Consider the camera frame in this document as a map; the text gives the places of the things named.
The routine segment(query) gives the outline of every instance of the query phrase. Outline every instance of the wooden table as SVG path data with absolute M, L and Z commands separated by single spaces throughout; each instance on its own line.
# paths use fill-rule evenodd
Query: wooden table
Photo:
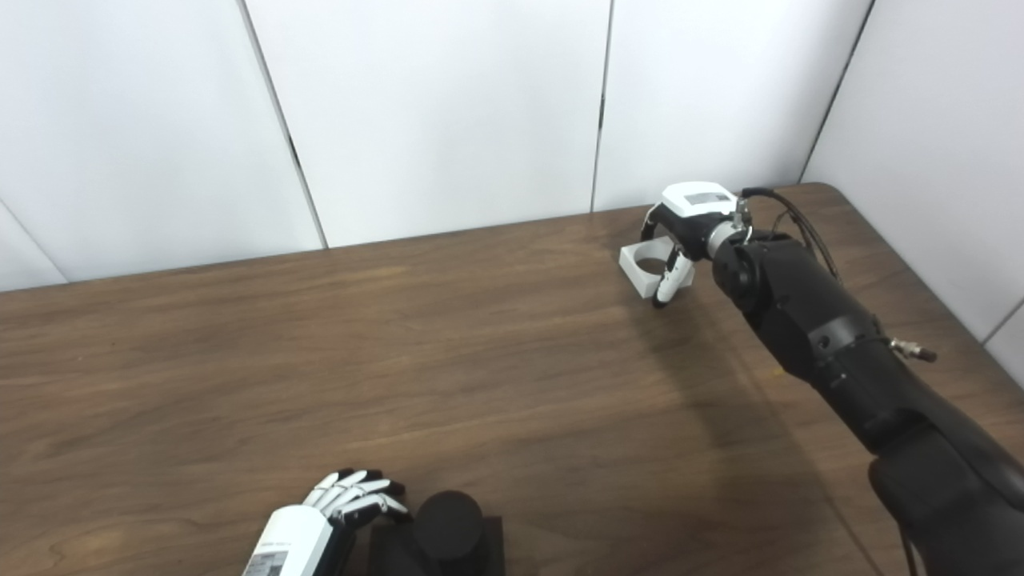
M 783 192 L 1024 456 L 1020 388 L 837 192 Z M 665 311 L 636 295 L 642 213 L 0 294 L 0 574 L 237 576 L 348 465 L 413 506 L 469 492 L 513 575 L 905 574 L 868 456 L 708 266 Z

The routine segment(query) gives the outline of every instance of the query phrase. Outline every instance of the white robotic hand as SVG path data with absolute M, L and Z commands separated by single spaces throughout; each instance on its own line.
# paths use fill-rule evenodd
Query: white robotic hand
M 409 509 L 391 497 L 404 493 L 404 486 L 387 480 L 380 470 L 345 468 L 327 475 L 302 505 L 312 506 L 325 518 L 355 530 L 382 513 L 397 522 L 412 520 Z
M 335 576 L 355 544 L 355 530 L 384 515 L 409 522 L 395 500 L 406 487 L 380 470 L 329 474 L 301 504 L 270 515 L 243 576 Z
M 693 262 L 708 257 L 728 237 L 752 231 L 746 201 L 714 182 L 680 182 L 662 193 L 662 201 L 644 217 L 640 243 L 622 249 L 618 264 L 642 297 L 664 307 L 681 288 L 693 281 Z M 654 238 L 664 227 L 669 239 Z M 658 276 L 640 269 L 636 259 L 666 263 Z

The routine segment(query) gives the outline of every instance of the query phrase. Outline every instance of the black base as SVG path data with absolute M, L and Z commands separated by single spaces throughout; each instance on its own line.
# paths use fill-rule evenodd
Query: black base
M 370 576 L 505 576 L 505 538 L 501 517 L 483 519 L 486 564 L 482 571 L 443 569 L 420 549 L 414 524 L 375 526 L 370 535 Z

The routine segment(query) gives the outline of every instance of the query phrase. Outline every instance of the robot finger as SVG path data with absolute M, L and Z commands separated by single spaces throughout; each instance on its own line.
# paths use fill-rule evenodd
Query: robot finger
M 657 228 L 657 220 L 654 219 L 654 210 L 656 210 L 660 205 L 662 203 L 658 202 L 657 204 L 651 206 L 650 210 L 647 210 L 647 215 L 644 216 L 643 219 L 643 228 L 640 229 L 641 242 L 646 242 L 647 240 L 654 238 L 654 229 Z
M 665 307 L 681 287 L 689 286 L 692 281 L 693 262 L 677 247 L 666 261 L 665 274 L 651 297 L 651 303 L 656 308 Z
M 380 476 L 380 470 L 357 470 L 345 477 L 340 477 L 339 475 L 340 480 L 332 484 L 326 490 L 322 491 L 319 493 L 319 496 L 317 496 L 316 499 L 310 502 L 308 505 L 323 510 L 332 500 L 337 498 L 338 495 L 341 494 L 342 492 L 348 490 L 349 488 L 355 486 L 360 482 L 366 481 L 371 477 L 378 477 L 378 476 Z
M 306 499 L 302 501 L 302 505 L 311 506 L 327 490 L 338 482 L 339 478 L 347 478 L 355 471 L 352 468 L 342 468 L 336 472 L 331 472 L 324 477 L 324 480 L 316 483 L 312 491 L 306 496 Z
M 352 502 L 340 504 L 330 510 L 328 518 L 336 519 L 345 528 L 361 528 L 380 515 L 392 517 L 396 522 L 412 518 L 409 508 L 385 494 L 372 494 Z
M 334 499 L 324 502 L 323 505 L 317 506 L 325 513 L 329 509 L 335 509 L 339 505 L 351 502 L 357 498 L 362 498 L 370 494 L 390 494 L 392 496 L 400 496 L 406 493 L 406 487 L 397 482 L 392 482 L 390 480 L 375 480 L 372 482 L 360 482 L 355 486 L 345 490 L 344 492 L 338 494 Z

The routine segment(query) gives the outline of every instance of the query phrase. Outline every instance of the white cup holder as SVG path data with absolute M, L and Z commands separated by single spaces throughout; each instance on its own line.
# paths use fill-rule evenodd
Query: white cup holder
M 676 244 L 668 236 L 660 236 L 647 242 L 623 246 L 618 252 L 618 265 L 629 277 L 633 287 L 640 293 L 640 297 L 649 298 L 657 290 L 657 283 L 662 281 L 660 274 L 650 274 L 640 268 L 640 260 L 659 260 L 666 262 Z

